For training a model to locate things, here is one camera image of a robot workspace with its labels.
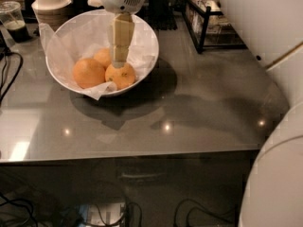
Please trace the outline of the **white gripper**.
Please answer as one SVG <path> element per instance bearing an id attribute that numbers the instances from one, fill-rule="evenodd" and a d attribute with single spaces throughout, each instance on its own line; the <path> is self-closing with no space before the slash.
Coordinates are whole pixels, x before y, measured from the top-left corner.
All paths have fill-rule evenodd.
<path id="1" fill-rule="evenodd" d="M 110 55 L 115 68 L 122 67 L 127 60 L 134 35 L 131 14 L 139 12 L 144 2 L 145 0 L 101 0 L 101 4 L 108 12 L 120 13 L 107 29 Z"/>

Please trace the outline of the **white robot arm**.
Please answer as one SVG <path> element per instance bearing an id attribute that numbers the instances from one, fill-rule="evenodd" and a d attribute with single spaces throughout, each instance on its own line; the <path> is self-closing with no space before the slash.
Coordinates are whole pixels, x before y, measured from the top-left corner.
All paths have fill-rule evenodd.
<path id="1" fill-rule="evenodd" d="M 279 97 L 260 110 L 274 125 L 252 166 L 239 227 L 303 227 L 303 0 L 217 0 Z"/>

